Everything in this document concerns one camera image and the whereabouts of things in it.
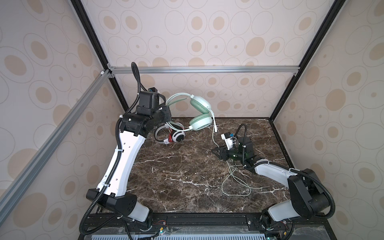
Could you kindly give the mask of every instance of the black and white headphones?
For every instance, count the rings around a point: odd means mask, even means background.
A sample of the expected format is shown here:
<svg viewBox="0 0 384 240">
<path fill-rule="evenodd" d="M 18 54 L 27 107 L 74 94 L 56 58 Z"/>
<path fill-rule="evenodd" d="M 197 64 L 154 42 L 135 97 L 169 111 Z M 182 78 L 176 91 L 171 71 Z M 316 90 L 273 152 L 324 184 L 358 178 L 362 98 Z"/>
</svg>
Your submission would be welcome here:
<svg viewBox="0 0 384 240">
<path fill-rule="evenodd" d="M 184 137 L 185 137 L 185 132 L 182 131 L 184 129 L 186 129 L 186 127 L 184 127 L 181 123 L 179 122 L 175 122 L 174 125 L 173 125 L 175 128 L 178 128 L 180 131 L 177 131 L 177 130 L 173 130 L 171 127 L 169 127 L 169 125 L 166 123 L 164 124 L 163 126 L 160 126 L 156 129 L 155 131 L 155 140 L 160 143 L 160 144 L 170 144 L 171 142 L 181 142 L 184 140 Z M 168 129 L 169 131 L 169 136 L 168 138 L 166 139 L 163 139 L 163 140 L 159 140 L 157 138 L 157 134 L 159 133 L 160 130 L 162 129 Z"/>
</svg>

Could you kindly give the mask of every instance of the patterned wallpaper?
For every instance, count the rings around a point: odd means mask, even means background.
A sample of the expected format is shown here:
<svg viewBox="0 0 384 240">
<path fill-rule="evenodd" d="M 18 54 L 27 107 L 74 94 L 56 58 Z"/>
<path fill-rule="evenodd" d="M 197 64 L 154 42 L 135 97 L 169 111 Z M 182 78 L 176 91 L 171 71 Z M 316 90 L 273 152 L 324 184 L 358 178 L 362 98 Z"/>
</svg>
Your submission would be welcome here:
<svg viewBox="0 0 384 240">
<path fill-rule="evenodd" d="M 339 240 L 384 235 L 384 0 L 350 1 L 276 119 L 336 200 Z"/>
<path fill-rule="evenodd" d="M 98 76 L 76 15 L 64 0 L 0 8 L 0 195 Z"/>
<path fill-rule="evenodd" d="M 122 112 L 110 84 L 103 84 L 1 226 L 0 240 L 78 239 L 91 203 L 85 194 L 107 170 Z"/>
<path fill-rule="evenodd" d="M 82 2 L 114 66 L 235 66 L 298 64 L 333 0 Z"/>
<path fill-rule="evenodd" d="M 292 73 L 184 73 L 141 74 L 146 88 L 155 86 L 166 98 L 175 93 L 202 96 L 212 106 L 217 117 L 269 117 Z M 128 104 L 137 96 L 137 82 L 132 74 L 118 74 L 116 79 Z M 172 116 L 200 115 L 189 100 L 170 107 Z"/>
</svg>

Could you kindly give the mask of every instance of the brown marble surface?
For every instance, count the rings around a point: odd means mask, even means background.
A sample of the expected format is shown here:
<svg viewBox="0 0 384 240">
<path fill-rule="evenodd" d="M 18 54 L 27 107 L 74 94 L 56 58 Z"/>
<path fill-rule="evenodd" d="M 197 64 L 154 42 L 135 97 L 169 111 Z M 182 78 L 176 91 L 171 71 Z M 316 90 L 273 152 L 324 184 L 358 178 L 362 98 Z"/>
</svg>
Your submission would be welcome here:
<svg viewBox="0 0 384 240">
<path fill-rule="evenodd" d="M 189 126 L 189 120 L 174 121 Z M 241 123 L 246 123 L 255 153 L 287 166 L 267 120 L 221 118 L 216 122 L 218 133 L 214 136 L 220 146 L 225 145 L 221 133 L 235 133 Z M 253 189 L 247 197 L 223 194 L 221 185 L 228 176 L 228 165 L 210 152 L 215 147 L 212 127 L 187 132 L 183 142 L 168 145 L 157 143 L 150 133 L 137 155 L 127 190 L 154 212 L 260 212 L 289 198 L 289 191 L 283 185 L 246 170 L 237 170 L 235 175 L 251 187 L 263 188 Z M 229 194 L 249 191 L 232 178 L 223 188 Z"/>
</svg>

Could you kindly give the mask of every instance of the white headphones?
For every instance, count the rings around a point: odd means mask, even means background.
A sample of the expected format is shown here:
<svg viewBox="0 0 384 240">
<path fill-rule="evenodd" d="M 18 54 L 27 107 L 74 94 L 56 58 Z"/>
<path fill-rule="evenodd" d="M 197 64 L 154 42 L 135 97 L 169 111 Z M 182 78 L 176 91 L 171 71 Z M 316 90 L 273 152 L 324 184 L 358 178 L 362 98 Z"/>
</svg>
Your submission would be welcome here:
<svg viewBox="0 0 384 240">
<path fill-rule="evenodd" d="M 179 129 L 176 129 L 174 128 L 173 124 L 174 122 L 167 122 L 167 124 L 169 125 L 170 128 L 172 128 L 173 130 L 176 130 L 176 131 L 189 131 L 189 130 L 200 130 L 200 129 L 203 129 L 205 127 L 208 127 L 209 125 L 211 125 L 212 123 L 212 118 L 213 118 L 213 121 L 214 121 L 214 130 L 215 132 L 217 132 L 217 126 L 216 126 L 216 121 L 215 121 L 215 115 L 212 111 L 212 107 L 211 105 L 202 97 L 199 97 L 199 96 L 195 96 L 195 95 L 191 95 L 191 94 L 188 94 L 188 93 L 176 93 L 174 95 L 172 95 L 171 97 L 168 98 L 167 102 L 166 102 L 166 105 L 167 106 L 170 106 L 174 103 L 177 103 L 179 101 L 183 101 L 187 98 L 180 98 L 180 99 L 177 99 L 175 101 L 171 101 L 172 99 L 174 99 L 175 97 L 177 96 L 189 96 L 191 98 L 190 100 L 190 104 L 196 109 L 198 110 L 199 112 L 201 112 L 202 114 L 201 115 L 198 115 L 197 117 L 195 117 L 194 119 L 192 119 L 191 121 L 189 121 L 189 127 L 187 129 L 184 129 L 184 130 L 179 130 Z"/>
<path fill-rule="evenodd" d="M 184 137 L 185 137 L 185 132 L 181 131 L 183 129 L 185 129 L 185 127 L 179 123 L 179 122 L 175 122 L 174 123 L 177 128 L 180 128 L 179 130 L 173 130 L 172 128 L 169 127 L 169 125 L 166 123 L 164 124 L 163 126 L 160 126 L 156 129 L 155 131 L 155 140 L 160 143 L 160 144 L 170 144 L 171 142 L 181 142 L 184 140 Z M 166 138 L 166 139 L 163 139 L 163 140 L 158 140 L 157 139 L 157 134 L 159 133 L 160 130 L 162 129 L 168 129 L 169 131 L 169 137 Z"/>
</svg>

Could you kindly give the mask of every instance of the light blue vented panel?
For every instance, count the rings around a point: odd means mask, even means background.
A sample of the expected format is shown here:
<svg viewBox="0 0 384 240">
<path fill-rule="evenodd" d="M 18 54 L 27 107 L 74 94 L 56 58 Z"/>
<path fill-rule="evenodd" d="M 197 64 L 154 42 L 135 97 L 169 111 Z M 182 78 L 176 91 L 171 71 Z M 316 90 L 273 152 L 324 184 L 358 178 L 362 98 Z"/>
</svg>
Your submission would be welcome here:
<svg viewBox="0 0 384 240">
<path fill-rule="evenodd" d="M 133 240 L 152 235 L 135 235 Z M 129 240 L 127 235 L 93 235 L 92 240 Z M 260 233 L 237 234 L 172 234 L 159 236 L 155 240 L 266 240 Z"/>
</svg>

